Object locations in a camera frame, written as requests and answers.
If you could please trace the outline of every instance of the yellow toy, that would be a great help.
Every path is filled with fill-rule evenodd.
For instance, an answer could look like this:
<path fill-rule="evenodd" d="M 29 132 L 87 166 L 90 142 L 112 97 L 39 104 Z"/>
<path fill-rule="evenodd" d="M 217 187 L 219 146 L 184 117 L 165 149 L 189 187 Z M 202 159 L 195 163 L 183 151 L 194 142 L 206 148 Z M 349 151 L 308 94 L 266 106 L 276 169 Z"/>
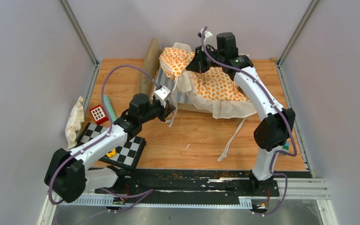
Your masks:
<path fill-rule="evenodd" d="M 112 151 L 108 152 L 106 155 L 111 158 L 114 157 L 117 154 L 117 151 L 115 149 L 113 149 Z"/>

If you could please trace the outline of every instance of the striped fabric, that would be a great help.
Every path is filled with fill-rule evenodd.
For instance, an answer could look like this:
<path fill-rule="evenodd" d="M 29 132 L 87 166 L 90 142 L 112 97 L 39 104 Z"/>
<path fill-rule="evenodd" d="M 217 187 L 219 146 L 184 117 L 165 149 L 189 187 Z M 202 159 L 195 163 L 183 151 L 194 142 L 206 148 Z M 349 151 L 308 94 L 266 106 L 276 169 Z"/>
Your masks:
<path fill-rule="evenodd" d="M 173 91 L 174 81 L 167 78 L 167 76 L 165 75 L 165 73 L 161 67 L 159 68 L 159 71 L 158 71 L 157 82 L 160 85 L 162 85 L 162 86 L 164 85 L 169 90 Z M 190 104 L 190 105 L 192 104 L 189 101 L 188 96 L 185 93 L 180 93 L 180 92 L 178 92 L 178 94 L 177 94 L 177 103 Z"/>

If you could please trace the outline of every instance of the black and white checkerboard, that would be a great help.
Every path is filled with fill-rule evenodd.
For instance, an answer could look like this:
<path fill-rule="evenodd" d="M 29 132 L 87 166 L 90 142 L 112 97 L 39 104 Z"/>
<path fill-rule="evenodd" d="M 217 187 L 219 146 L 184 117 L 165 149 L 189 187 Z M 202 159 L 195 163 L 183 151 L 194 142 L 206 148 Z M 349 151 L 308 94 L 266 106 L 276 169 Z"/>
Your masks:
<path fill-rule="evenodd" d="M 94 123 L 88 123 L 83 130 L 81 136 L 78 138 L 78 145 L 85 144 L 91 139 L 97 137 L 102 132 L 106 131 L 107 128 L 99 126 Z M 126 142 L 123 146 L 118 146 L 116 150 L 116 155 L 109 158 L 107 155 L 104 155 L 100 161 L 112 164 L 121 168 L 134 170 L 139 162 L 140 156 L 143 152 L 146 141 L 141 137 L 134 137 L 130 141 Z"/>

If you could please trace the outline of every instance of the red block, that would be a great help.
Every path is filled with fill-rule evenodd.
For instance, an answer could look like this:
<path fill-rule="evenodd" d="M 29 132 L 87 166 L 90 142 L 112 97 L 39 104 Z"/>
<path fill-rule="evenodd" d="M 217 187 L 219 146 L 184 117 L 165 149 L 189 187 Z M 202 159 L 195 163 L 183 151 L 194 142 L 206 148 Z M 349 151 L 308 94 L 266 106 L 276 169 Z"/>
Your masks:
<path fill-rule="evenodd" d="M 91 108 L 90 113 L 97 125 L 101 125 L 102 123 L 108 121 L 107 115 L 104 113 L 103 108 L 101 105 Z"/>

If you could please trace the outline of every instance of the metal frame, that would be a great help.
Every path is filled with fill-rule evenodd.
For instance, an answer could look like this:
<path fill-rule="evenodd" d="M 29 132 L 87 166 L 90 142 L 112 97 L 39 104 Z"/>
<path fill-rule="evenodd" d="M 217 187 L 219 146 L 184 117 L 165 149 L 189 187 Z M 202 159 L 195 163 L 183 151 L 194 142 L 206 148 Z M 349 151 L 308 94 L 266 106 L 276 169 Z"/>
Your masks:
<path fill-rule="evenodd" d="M 282 65 L 290 51 L 290 49 L 293 47 L 293 44 L 296 42 L 297 38 L 299 37 L 299 34 L 304 28 L 304 25 L 306 25 L 308 19 L 310 18 L 311 14 L 313 13 L 315 7 L 317 6 L 318 2 L 320 0 L 312 0 L 310 2 L 310 5 L 307 7 L 306 12 L 304 13 L 303 17 L 301 18 L 299 25 L 297 25 L 296 30 L 294 31 L 291 39 L 289 40 L 288 44 L 286 45 L 286 48 L 282 52 L 281 56 L 278 59 L 277 65 Z"/>
<path fill-rule="evenodd" d="M 282 72 L 282 67 L 277 65 L 277 71 L 278 71 L 278 76 L 279 76 L 279 80 L 281 82 L 281 86 L 282 86 L 282 90 L 284 92 L 284 96 L 285 96 L 285 100 L 286 100 L 286 104 L 288 105 L 288 107 L 292 107 L 292 101 L 291 101 L 291 97 L 288 94 L 288 90 L 287 90 L 287 82 L 283 76 L 283 72 Z M 300 129 L 298 126 L 298 118 L 296 117 L 294 125 L 293 125 L 296 137 L 297 137 L 297 142 L 299 143 L 299 149 L 300 149 L 300 153 L 301 153 L 301 157 L 303 158 L 303 162 L 305 164 L 306 170 L 310 171 L 310 173 L 314 176 L 314 171 L 311 168 L 310 163 L 308 162 L 308 156 L 306 153 L 306 150 L 304 148 L 304 144 L 303 144 L 303 139 L 301 137 L 300 134 Z"/>
<path fill-rule="evenodd" d="M 98 64 L 98 60 L 97 60 L 95 54 L 93 53 L 92 48 L 90 47 L 88 40 L 86 39 L 86 37 L 81 29 L 81 26 L 79 26 L 79 23 L 76 20 L 75 15 L 71 10 L 71 7 L 69 6 L 67 0 L 59 0 L 59 2 L 61 4 L 61 6 L 63 7 L 63 10 L 66 13 L 68 20 L 70 21 L 76 34 L 78 35 L 79 40 L 81 41 L 83 47 L 85 48 L 86 52 L 88 53 L 90 60 L 93 62 L 93 64 L 96 67 Z"/>
<path fill-rule="evenodd" d="M 76 31 L 80 41 L 82 42 L 83 46 L 85 47 L 86 52 L 88 53 L 90 60 L 95 65 L 95 70 L 92 76 L 92 79 L 90 81 L 90 87 L 88 89 L 88 93 L 85 97 L 85 105 L 84 108 L 87 109 L 90 101 L 91 94 L 93 92 L 93 88 L 96 82 L 97 74 L 99 71 L 99 62 L 96 59 L 89 43 L 86 40 L 85 35 L 83 34 L 78 22 L 75 19 L 75 16 L 67 2 L 67 0 L 59 0 L 61 5 L 63 6 L 63 9 L 65 13 L 68 16 L 69 21 L 74 27 L 74 30 Z M 278 62 L 277 62 L 277 70 L 278 75 L 281 81 L 282 88 L 284 90 L 284 95 L 286 102 L 289 107 L 292 106 L 291 98 L 287 92 L 287 82 L 286 79 L 283 76 L 282 71 L 282 64 L 284 63 L 289 51 L 291 50 L 292 46 L 294 45 L 295 41 L 299 37 L 302 29 L 304 28 L 306 22 L 310 18 L 313 10 L 316 8 L 317 3 L 319 0 L 311 0 L 306 12 L 304 13 L 303 18 L 301 19 L 298 27 L 296 28 L 295 32 L 293 33 L 291 39 L 289 40 L 286 48 L 284 49 L 283 53 L 281 54 Z M 303 141 L 302 141 L 302 135 L 300 133 L 300 129 L 297 125 L 297 119 L 295 121 L 294 127 L 296 131 L 296 136 L 299 141 L 299 147 L 301 154 L 303 156 L 303 160 L 306 163 L 306 169 L 310 169 L 310 172 L 313 174 L 313 170 L 311 169 L 309 163 L 308 163 L 308 153 L 305 151 Z M 221 178 L 220 180 L 226 180 L 226 179 L 247 179 L 247 178 Z M 276 178 L 275 179 L 278 183 L 278 188 L 280 191 L 280 197 L 277 197 L 277 199 L 280 199 L 284 193 L 285 188 L 285 179 L 284 178 Z M 337 219 L 333 211 L 333 207 L 330 201 L 330 196 L 328 193 L 328 190 L 326 189 L 325 183 L 323 179 L 302 179 L 302 178 L 289 178 L 288 179 L 288 191 L 286 194 L 286 199 L 294 199 L 294 200 L 302 200 L 302 199 L 313 199 L 317 200 L 317 205 L 320 209 L 320 214 L 322 221 L 324 225 L 337 225 Z M 64 203 L 68 205 L 74 205 L 74 204 L 83 204 L 83 205 L 100 205 L 100 206 L 106 206 L 107 203 L 109 203 L 110 199 L 113 199 L 112 195 L 105 195 L 105 194 L 84 194 L 81 196 L 79 201 L 75 201 L 73 203 Z M 244 196 L 240 197 L 240 203 L 239 205 L 178 205 L 178 204 L 140 204 L 138 207 L 172 207 L 172 208 L 219 208 L 219 209 L 243 209 L 248 208 L 249 202 L 252 200 L 261 200 L 265 199 L 265 197 L 252 197 L 252 196 Z M 53 216 L 56 210 L 56 206 L 52 205 L 46 196 L 45 203 L 43 205 L 38 225 L 50 225 L 53 220 Z"/>

